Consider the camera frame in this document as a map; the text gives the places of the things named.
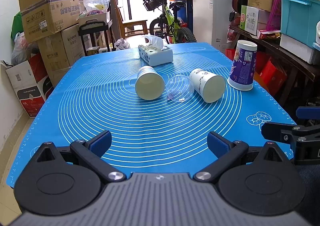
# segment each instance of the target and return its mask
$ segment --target blue silicone mat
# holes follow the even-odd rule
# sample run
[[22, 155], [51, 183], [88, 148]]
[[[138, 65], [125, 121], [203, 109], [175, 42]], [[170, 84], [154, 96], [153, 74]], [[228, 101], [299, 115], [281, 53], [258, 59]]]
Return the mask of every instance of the blue silicone mat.
[[[231, 61], [207, 43], [169, 45], [174, 61], [154, 69], [165, 82], [176, 74], [202, 68], [228, 78]], [[135, 93], [138, 70], [145, 65], [138, 49], [79, 59], [60, 81], [25, 135], [7, 177], [14, 183], [45, 141], [66, 146], [107, 129], [112, 145], [103, 160], [125, 172], [189, 172], [192, 176], [216, 157], [207, 148], [207, 134], [216, 131], [230, 141], [262, 146], [265, 121], [293, 124], [279, 104], [254, 82], [251, 91], [226, 85], [223, 97], [207, 104], [194, 91], [187, 102], [167, 101], [166, 93], [144, 101]], [[279, 144], [289, 158], [289, 145]]]

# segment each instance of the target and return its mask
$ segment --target bicycle seat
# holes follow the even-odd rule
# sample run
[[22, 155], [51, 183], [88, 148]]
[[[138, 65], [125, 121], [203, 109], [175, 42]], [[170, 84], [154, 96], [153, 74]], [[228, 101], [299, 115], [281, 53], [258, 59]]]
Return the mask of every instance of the bicycle seat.
[[175, 6], [180, 9], [181, 7], [185, 7], [185, 3], [182, 1], [173, 2], [169, 5], [169, 9], [172, 9]]

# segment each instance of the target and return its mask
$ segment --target tissue box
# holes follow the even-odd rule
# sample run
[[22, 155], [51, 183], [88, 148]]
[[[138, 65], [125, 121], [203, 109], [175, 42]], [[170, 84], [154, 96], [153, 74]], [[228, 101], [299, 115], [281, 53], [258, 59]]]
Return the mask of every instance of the tissue box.
[[148, 45], [139, 45], [139, 54], [140, 57], [151, 67], [165, 64], [168, 62], [173, 62], [173, 52], [167, 46], [163, 46], [162, 49], [157, 49]]

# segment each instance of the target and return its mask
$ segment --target wooden chair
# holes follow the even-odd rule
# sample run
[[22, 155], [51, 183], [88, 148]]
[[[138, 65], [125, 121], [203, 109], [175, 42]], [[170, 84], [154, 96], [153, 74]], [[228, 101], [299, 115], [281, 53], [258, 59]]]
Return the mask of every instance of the wooden chair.
[[[121, 12], [118, 7], [118, 0], [112, 0], [113, 7], [116, 10], [117, 15], [117, 22], [119, 26], [120, 36], [122, 38], [135, 36], [135, 35], [141, 35], [141, 34], [148, 34], [148, 28], [147, 28], [147, 20], [141, 20], [141, 21], [123, 21]], [[133, 30], [133, 31], [125, 31], [125, 28], [133, 27], [135, 25], [142, 25], [142, 30]]]

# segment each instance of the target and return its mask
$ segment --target concentric circle pattern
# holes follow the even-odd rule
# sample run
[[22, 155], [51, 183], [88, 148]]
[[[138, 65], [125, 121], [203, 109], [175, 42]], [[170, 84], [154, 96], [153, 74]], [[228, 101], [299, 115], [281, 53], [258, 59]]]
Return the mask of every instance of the concentric circle pattern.
[[[154, 67], [165, 83], [177, 74], [188, 76], [195, 68], [228, 78], [226, 67], [191, 51], [183, 55], [175, 52], [173, 63]], [[95, 62], [79, 76], [64, 92], [58, 109], [65, 139], [69, 143], [89, 140], [110, 130], [112, 145], [103, 158], [119, 169], [134, 172], [196, 156], [207, 149], [208, 132], [224, 136], [235, 123], [242, 96], [230, 86], [226, 86], [223, 98], [212, 104], [205, 103], [196, 91], [182, 103], [167, 101], [165, 91], [153, 101], [140, 99], [134, 84], [144, 65], [137, 52], [130, 52]]]

